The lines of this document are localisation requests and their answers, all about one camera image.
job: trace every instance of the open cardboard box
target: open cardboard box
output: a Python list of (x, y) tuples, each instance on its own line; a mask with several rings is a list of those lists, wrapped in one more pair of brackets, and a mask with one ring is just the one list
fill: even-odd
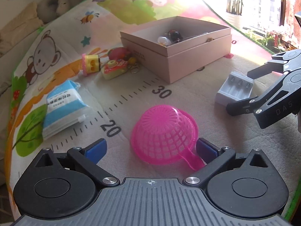
[[(158, 37), (171, 29), (183, 38), (194, 37), (168, 47), (158, 44)], [(180, 16), (141, 24), (120, 31), (120, 35), (123, 46), (168, 83), (230, 53), (232, 41), (229, 27)]]

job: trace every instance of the blue and white package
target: blue and white package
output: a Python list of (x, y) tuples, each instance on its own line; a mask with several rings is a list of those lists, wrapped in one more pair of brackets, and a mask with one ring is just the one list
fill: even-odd
[(47, 114), (43, 126), (44, 140), (85, 120), (90, 107), (82, 101), (77, 92), (79, 87), (79, 83), (67, 80), (48, 94)]

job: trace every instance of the printed number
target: printed number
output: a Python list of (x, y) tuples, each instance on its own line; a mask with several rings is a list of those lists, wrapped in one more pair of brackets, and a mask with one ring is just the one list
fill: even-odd
[(153, 94), (159, 94), (160, 98), (167, 98), (169, 95), (171, 95), (172, 91), (171, 90), (165, 90), (163, 92), (161, 92), (162, 90), (164, 90), (165, 87), (164, 86), (159, 86), (159, 88), (157, 90), (153, 90), (152, 93)]
[[(102, 130), (104, 132), (106, 132), (106, 127), (112, 127), (112, 126), (115, 126), (116, 123), (114, 120), (110, 120), (110, 122), (112, 124), (103, 124), (103, 125), (100, 125), (100, 127), (102, 128)], [(111, 129), (108, 130), (108, 132), (106, 133), (106, 135), (111, 138), (111, 137), (114, 137), (116, 134), (120, 133), (121, 132), (121, 128), (120, 127), (113, 127)]]

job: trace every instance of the triangular cutout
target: triangular cutout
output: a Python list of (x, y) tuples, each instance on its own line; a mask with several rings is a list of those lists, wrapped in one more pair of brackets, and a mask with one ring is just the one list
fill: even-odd
[(250, 162), (250, 166), (253, 167), (268, 167), (261, 155), (255, 154)]
[(48, 167), (48, 166), (52, 166), (53, 163), (49, 157), (48, 154), (43, 154), (41, 156), (41, 158), (39, 159), (39, 161), (36, 164), (36, 167)]

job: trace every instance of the screw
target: screw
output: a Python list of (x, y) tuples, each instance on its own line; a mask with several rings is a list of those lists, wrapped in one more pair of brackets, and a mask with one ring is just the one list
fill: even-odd
[(189, 184), (197, 184), (197, 183), (200, 182), (200, 179), (198, 177), (195, 177), (195, 176), (190, 176), (190, 177), (185, 179), (185, 182), (189, 183)]
[(105, 184), (114, 184), (114, 183), (117, 183), (117, 179), (115, 177), (108, 176), (108, 177), (105, 177), (102, 180), (102, 182), (105, 183)]

